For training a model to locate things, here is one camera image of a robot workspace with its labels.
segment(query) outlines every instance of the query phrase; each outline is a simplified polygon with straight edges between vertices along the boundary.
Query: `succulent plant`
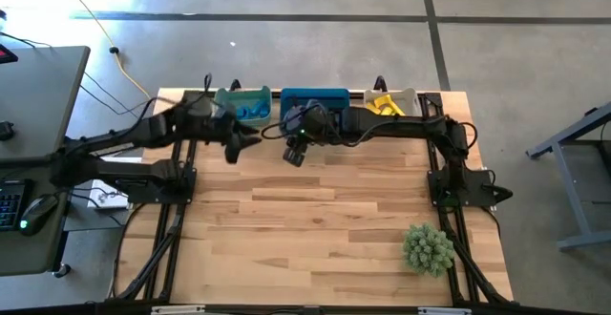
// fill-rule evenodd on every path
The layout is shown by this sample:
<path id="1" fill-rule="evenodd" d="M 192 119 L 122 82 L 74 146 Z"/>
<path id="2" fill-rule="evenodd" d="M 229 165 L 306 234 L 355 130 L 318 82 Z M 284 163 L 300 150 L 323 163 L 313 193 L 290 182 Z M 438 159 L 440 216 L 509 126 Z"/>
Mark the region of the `succulent plant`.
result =
<path id="1" fill-rule="evenodd" d="M 454 248 L 446 233 L 424 223 L 411 225 L 403 242 L 406 264 L 420 275 L 443 276 L 453 265 Z"/>

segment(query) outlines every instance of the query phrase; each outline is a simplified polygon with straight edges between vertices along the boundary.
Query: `wooden tabletop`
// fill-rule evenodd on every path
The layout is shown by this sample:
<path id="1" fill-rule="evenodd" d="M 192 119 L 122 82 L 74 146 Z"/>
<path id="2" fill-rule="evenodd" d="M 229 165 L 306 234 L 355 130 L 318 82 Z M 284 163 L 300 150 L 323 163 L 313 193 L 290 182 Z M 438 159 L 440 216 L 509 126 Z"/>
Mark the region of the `wooden tabletop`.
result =
<path id="1" fill-rule="evenodd" d="M 159 95 L 178 101 L 183 91 L 161 89 Z M 441 94 L 446 114 L 473 122 L 465 93 Z M 158 102 L 156 112 L 167 106 Z M 469 129 L 468 135 L 473 139 Z M 284 147 L 282 139 L 266 140 L 229 165 L 218 144 L 198 145 L 196 194 L 182 229 L 172 303 L 451 304 L 446 276 L 417 276 L 402 260 L 410 224 L 439 226 L 427 189 L 424 140 L 379 137 L 356 148 L 309 147 L 301 168 L 282 160 Z M 148 150 L 144 160 L 169 158 L 171 151 Z M 182 152 L 184 158 L 186 144 Z M 477 144 L 467 164 L 482 166 Z M 151 254 L 158 211 L 147 205 L 130 224 L 119 291 Z M 465 219 L 475 262 L 512 299 L 494 221 L 479 208 L 466 208 Z M 466 297 L 460 261 L 457 270 Z"/>

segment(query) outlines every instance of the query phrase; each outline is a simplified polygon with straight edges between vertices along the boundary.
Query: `yellow cable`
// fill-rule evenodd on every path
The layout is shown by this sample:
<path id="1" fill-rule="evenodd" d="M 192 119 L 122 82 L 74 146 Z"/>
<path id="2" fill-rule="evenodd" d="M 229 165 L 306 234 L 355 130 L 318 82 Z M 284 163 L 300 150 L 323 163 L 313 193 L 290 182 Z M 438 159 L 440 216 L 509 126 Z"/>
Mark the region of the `yellow cable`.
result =
<path id="1" fill-rule="evenodd" d="M 83 0 L 78 0 L 78 1 L 83 5 L 83 7 L 85 7 L 87 12 L 92 16 L 92 18 L 95 20 L 97 25 L 102 29 L 102 31 L 104 32 L 104 35 L 108 39 L 108 43 L 110 43 L 111 45 L 111 48 L 115 48 L 115 42 L 113 42 L 113 38 L 111 38 L 110 34 L 106 32 L 106 29 L 104 29 L 104 27 L 102 26 L 102 23 L 100 23 L 99 20 L 97 20 L 94 13 L 89 9 L 87 4 L 85 4 Z M 118 52 L 111 52 L 111 53 L 115 56 L 116 64 L 118 65 L 118 68 L 121 70 L 123 75 L 125 75 L 125 77 L 127 77 L 128 80 L 132 81 L 134 86 L 136 86 L 141 92 L 144 93 L 144 95 L 146 95 L 148 99 L 150 99 L 151 96 L 148 94 L 148 92 L 146 92 L 146 90 L 144 90 L 144 88 L 140 86 L 140 84 L 138 84 L 129 74 L 127 74 L 127 72 L 125 72 L 125 70 L 123 69 L 123 65 L 121 64 L 121 60 L 118 58 Z"/>

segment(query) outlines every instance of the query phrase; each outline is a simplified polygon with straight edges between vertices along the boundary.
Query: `computer mouse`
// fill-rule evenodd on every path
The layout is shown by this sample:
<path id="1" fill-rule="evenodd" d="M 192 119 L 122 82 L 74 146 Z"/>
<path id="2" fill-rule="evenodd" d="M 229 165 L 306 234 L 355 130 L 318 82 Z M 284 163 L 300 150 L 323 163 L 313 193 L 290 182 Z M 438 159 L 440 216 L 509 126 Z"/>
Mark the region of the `computer mouse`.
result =
<path id="1" fill-rule="evenodd" d="M 33 200 L 21 215 L 19 231 L 25 236 L 32 236 L 40 231 L 53 210 L 59 203 L 56 195 L 45 195 Z"/>

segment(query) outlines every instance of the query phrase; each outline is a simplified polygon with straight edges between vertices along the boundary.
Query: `gray desk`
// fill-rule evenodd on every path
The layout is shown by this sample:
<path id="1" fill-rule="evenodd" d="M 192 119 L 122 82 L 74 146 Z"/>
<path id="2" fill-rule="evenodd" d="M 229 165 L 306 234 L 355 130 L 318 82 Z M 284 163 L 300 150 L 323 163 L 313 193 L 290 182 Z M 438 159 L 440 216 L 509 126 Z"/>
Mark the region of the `gray desk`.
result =
<path id="1" fill-rule="evenodd" d="M 85 65 L 87 47 L 14 50 L 19 61 L 0 65 L 0 120 L 15 123 L 18 134 L 0 142 L 0 164 L 33 161 L 54 151 L 66 134 Z M 17 168 L 11 178 L 33 179 L 31 200 L 53 193 L 48 167 Z M 11 169 L 0 168 L 0 178 Z M 61 259 L 68 200 L 60 197 L 56 211 L 32 237 L 0 233 L 0 276 L 41 273 Z"/>
<path id="2" fill-rule="evenodd" d="M 90 49 L 12 50 L 19 61 L 0 64 L 0 120 L 15 124 L 0 143 L 0 165 L 41 159 L 61 145 Z"/>

